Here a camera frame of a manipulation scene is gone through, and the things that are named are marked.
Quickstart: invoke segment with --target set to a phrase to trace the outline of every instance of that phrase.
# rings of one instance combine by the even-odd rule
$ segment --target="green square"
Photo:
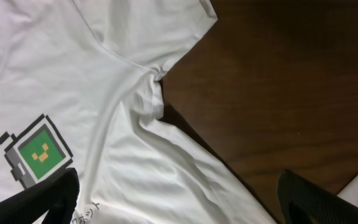
[[[43,125],[28,140],[24,141],[19,146],[19,152],[38,179],[65,157],[46,125]]]

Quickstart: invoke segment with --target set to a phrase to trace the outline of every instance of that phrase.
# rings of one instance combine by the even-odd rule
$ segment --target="white t-shirt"
[[[179,129],[156,82],[209,1],[0,0],[0,202],[74,167],[72,223],[274,223]]]

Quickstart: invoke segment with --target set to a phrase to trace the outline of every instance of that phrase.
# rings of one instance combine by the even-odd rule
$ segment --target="pixel art graphic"
[[[73,162],[73,154],[48,115],[39,116],[17,137],[5,132],[0,145],[6,144],[5,158],[13,178],[25,189]]]

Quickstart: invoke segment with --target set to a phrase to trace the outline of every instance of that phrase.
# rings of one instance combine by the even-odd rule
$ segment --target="dark wood surface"
[[[282,221],[283,169],[334,194],[358,174],[358,0],[212,3],[165,101]]]

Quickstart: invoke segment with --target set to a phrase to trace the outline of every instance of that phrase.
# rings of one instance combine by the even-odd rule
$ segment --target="t-shirt sleeve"
[[[217,16],[209,0],[75,0],[108,51],[163,76]]]

